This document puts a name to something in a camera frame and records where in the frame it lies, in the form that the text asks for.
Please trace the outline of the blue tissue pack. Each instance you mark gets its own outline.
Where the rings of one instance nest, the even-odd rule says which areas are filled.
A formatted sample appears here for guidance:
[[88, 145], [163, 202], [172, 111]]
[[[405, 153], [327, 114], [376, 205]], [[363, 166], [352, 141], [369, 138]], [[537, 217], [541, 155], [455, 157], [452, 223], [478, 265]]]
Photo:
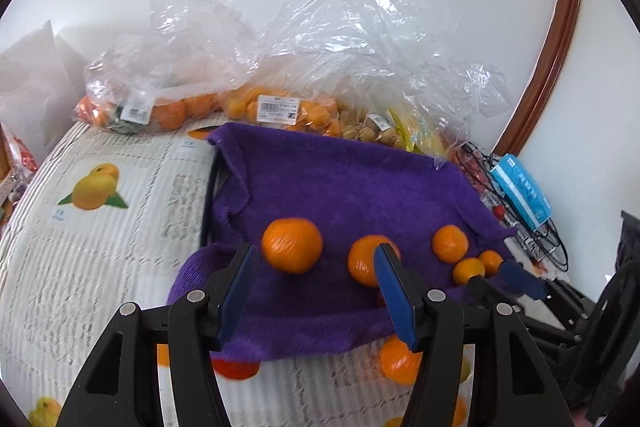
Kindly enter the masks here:
[[502, 156], [491, 168], [490, 174], [532, 231], [537, 231], [551, 218], [552, 208], [548, 198], [516, 156]]

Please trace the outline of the purple towel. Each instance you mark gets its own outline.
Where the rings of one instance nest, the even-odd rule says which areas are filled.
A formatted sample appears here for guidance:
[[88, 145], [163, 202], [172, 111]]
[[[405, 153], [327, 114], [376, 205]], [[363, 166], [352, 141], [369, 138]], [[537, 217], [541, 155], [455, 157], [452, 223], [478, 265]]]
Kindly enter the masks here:
[[239, 245], [258, 244], [274, 220], [310, 220], [323, 239], [320, 259], [302, 275], [256, 261], [239, 327], [221, 353], [226, 360], [336, 355], [389, 336], [393, 324], [375, 290], [347, 269], [349, 249], [360, 237], [388, 237], [407, 269], [458, 301], [468, 292], [433, 254], [435, 232], [457, 225], [468, 236], [471, 256], [487, 249], [506, 253], [511, 230], [450, 162], [436, 165], [431, 157], [378, 144], [237, 122], [208, 139], [224, 156], [229, 176], [214, 202], [213, 242], [183, 263], [170, 300], [202, 287]]

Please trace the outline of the brown wooden door frame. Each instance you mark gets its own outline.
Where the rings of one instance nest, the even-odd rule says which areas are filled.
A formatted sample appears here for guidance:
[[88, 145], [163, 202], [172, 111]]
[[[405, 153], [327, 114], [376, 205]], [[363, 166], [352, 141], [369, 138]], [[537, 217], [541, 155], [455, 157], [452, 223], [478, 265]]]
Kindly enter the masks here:
[[572, 44], [582, 0], [556, 0], [535, 68], [521, 100], [492, 150], [518, 155], [532, 135], [558, 82]]

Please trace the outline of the bag of red fruits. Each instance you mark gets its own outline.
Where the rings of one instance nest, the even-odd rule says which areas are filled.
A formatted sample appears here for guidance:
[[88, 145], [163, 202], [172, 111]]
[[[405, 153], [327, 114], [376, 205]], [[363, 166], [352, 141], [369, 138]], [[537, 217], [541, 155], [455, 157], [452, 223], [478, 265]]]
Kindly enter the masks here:
[[480, 193], [494, 191], [487, 173], [484, 154], [470, 144], [464, 144], [449, 153], [449, 160], [457, 165], [472, 187]]

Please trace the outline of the white plastic bag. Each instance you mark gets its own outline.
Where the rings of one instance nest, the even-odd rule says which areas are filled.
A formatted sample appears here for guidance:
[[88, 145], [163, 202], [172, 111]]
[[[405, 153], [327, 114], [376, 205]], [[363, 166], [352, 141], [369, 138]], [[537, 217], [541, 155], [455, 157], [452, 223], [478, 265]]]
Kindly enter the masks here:
[[83, 95], [66, 72], [49, 22], [1, 52], [1, 124], [36, 164], [72, 127]]

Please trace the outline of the yellow packaged fruit bag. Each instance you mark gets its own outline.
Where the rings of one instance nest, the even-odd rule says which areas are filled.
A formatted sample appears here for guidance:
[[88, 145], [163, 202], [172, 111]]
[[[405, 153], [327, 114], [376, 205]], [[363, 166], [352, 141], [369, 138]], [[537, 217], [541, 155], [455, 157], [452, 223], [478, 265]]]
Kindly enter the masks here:
[[402, 147], [410, 153], [447, 158], [448, 147], [431, 122], [410, 113], [386, 109], [386, 117], [400, 136]]

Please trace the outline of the white lace fruit tablecloth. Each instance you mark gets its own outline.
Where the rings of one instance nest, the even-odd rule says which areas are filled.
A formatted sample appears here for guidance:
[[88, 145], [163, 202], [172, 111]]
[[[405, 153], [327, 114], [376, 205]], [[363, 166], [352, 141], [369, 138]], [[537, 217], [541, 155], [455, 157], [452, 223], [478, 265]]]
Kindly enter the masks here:
[[[76, 124], [1, 239], [1, 377], [18, 406], [67, 397], [117, 307], [153, 308], [200, 248], [214, 150], [186, 132], [120, 136]], [[336, 355], [261, 361], [221, 378], [235, 426], [379, 426], [410, 390], [378, 366], [380, 338]]]

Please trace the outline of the small red fruit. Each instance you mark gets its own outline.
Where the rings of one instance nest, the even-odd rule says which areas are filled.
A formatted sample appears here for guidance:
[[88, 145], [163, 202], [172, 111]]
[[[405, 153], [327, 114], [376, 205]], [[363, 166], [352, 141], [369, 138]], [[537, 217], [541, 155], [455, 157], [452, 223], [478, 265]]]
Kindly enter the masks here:
[[499, 221], [501, 221], [504, 219], [504, 216], [506, 215], [506, 208], [504, 208], [503, 205], [497, 205], [494, 208], [492, 208], [492, 213]]

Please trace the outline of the clear bag of oranges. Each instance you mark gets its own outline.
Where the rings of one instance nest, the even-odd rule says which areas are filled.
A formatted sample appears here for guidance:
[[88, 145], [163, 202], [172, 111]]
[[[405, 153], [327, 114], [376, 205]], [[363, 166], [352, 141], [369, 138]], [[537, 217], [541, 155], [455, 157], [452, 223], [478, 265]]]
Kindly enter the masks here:
[[257, 66], [258, 35], [228, 0], [150, 0], [149, 31], [84, 69], [78, 120], [111, 132], [174, 131], [221, 109]]

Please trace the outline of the clear bag of kumquats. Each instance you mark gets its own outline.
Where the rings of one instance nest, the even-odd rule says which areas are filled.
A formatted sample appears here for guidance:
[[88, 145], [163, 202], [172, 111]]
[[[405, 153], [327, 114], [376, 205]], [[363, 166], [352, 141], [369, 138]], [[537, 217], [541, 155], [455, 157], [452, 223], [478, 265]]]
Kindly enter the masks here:
[[222, 111], [341, 138], [340, 108], [385, 117], [393, 108], [434, 124], [448, 158], [473, 124], [512, 106], [498, 69], [450, 50], [456, 28], [445, 0], [286, 0], [262, 34], [248, 83], [222, 98]]

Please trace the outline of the small orange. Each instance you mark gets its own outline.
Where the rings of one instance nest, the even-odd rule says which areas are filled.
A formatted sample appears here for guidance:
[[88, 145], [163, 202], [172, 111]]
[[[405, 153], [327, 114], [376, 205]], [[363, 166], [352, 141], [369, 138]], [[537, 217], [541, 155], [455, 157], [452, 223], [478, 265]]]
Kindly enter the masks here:
[[497, 251], [483, 251], [478, 260], [483, 263], [486, 277], [495, 277], [498, 274], [500, 265], [502, 265], [503, 257]]

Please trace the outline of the black tray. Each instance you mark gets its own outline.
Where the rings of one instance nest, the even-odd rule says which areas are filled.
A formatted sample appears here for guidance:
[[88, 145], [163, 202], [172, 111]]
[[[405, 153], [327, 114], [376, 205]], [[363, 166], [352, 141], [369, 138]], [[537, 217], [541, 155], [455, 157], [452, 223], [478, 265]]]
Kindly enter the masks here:
[[214, 158], [209, 170], [207, 182], [205, 205], [202, 217], [200, 233], [200, 246], [205, 247], [213, 242], [214, 228], [214, 202], [224, 182], [228, 179], [228, 169], [224, 156], [219, 150], [214, 150]]

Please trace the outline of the longan fruit bag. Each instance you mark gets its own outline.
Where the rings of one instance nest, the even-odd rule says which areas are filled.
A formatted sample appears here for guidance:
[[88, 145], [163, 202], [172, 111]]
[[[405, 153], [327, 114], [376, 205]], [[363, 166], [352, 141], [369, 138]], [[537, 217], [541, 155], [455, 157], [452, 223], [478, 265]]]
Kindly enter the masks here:
[[400, 131], [390, 120], [364, 107], [342, 107], [337, 113], [338, 135], [349, 141], [376, 143], [387, 147], [405, 148]]

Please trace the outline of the large orange with stem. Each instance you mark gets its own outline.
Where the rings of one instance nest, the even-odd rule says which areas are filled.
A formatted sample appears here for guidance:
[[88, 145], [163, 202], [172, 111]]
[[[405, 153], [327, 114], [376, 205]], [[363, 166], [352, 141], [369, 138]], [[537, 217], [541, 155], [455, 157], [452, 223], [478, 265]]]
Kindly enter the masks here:
[[314, 222], [303, 218], [274, 220], [262, 233], [262, 257], [273, 269], [304, 274], [319, 260], [323, 239]]

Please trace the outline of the large front orange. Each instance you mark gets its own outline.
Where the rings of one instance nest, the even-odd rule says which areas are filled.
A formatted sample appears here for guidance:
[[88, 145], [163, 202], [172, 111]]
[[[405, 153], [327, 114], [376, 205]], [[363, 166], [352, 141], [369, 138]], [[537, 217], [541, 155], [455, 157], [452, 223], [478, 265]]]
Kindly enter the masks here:
[[347, 256], [347, 269], [352, 278], [359, 284], [367, 287], [378, 286], [374, 272], [375, 249], [381, 244], [392, 247], [397, 257], [400, 257], [399, 248], [386, 236], [372, 234], [360, 237], [349, 249]]

